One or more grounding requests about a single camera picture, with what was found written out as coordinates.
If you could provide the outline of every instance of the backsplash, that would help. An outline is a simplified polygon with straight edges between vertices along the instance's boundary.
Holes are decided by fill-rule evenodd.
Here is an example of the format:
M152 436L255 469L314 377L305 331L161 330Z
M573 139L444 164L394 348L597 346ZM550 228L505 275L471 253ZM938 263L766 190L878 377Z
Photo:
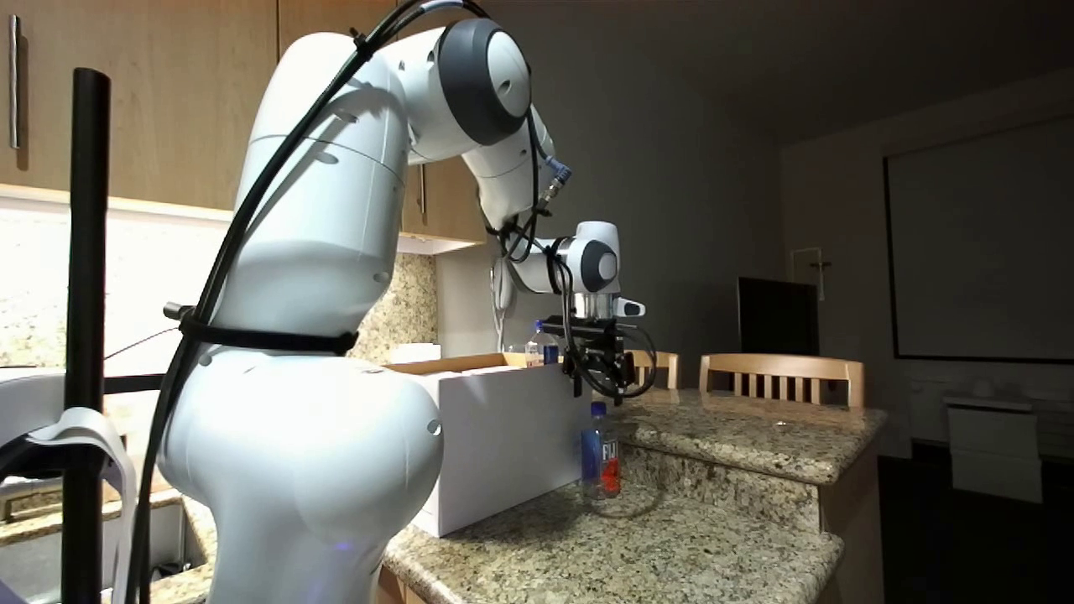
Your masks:
M127 209L108 213L108 372L154 372L177 343L161 305L199 300L227 215ZM0 198L0 365L63 365L63 322L68 204ZM394 257L350 357L382 362L399 343L435 343L431 257Z
M382 362L399 343L435 343L435 263L399 254L389 291L362 322L353 357Z

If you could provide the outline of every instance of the granite countertop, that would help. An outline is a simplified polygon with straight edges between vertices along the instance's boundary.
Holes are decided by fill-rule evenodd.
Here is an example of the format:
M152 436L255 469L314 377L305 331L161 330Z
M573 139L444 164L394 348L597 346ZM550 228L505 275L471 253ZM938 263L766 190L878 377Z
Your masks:
M830 535L684 492L613 518L563 485L439 541L407 528L386 568L428 604L806 604L823 594L839 551Z
M652 389L618 411L625 436L704 462L834 482L876 438L884 413Z

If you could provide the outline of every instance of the chair back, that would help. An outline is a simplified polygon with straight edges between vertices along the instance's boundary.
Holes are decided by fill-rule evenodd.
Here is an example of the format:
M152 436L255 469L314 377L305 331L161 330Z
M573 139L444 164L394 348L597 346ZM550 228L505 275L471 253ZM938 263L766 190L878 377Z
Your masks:
M638 369L638 387L658 372L655 380L665 377L665 389L676 389L676 353L665 353L665 348L626 348L633 357L633 369Z
M710 389L710 372L726 377L733 397L824 406L830 389L839 389L846 406L867 406L867 365L856 360L709 353L698 365L700 393Z

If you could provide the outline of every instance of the kitchen cabinet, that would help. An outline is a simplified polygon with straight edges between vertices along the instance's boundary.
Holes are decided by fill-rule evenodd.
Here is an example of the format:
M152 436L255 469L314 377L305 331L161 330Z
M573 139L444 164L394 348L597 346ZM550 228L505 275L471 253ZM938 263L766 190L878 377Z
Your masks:
M483 243L479 190L459 159L407 169L402 230Z
M276 0L276 51L283 54L290 41L314 30L372 30L394 0Z
M2 149L0 180L68 189L71 73L95 67L110 76L110 194L234 204L276 0L6 0L2 15L21 19L2 45L21 73L0 85L21 149Z
M277 54L312 30L372 30L399 0L277 0L276 45ZM407 34L455 19L459 11L439 11L417 19ZM422 239L483 243L483 215L476 180L459 159L411 164L402 176L402 230Z

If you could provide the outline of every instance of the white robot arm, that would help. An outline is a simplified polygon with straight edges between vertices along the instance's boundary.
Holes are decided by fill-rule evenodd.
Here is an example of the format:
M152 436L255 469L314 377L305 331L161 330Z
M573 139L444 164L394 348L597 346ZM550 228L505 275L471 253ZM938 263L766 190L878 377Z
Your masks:
M524 284L554 291L530 275L550 257L532 224L567 169L530 107L526 62L485 16L386 45L422 8L476 11L407 3L359 41L312 34L286 51L218 263L199 305L174 311L185 339L143 482L161 458L165 478L211 507L211 601L369 601L386 541L435 482L428 393L339 360L392 277L407 164L463 159ZM592 294L584 311L604 320L597 305L618 294L613 228L584 224L560 253L573 289Z

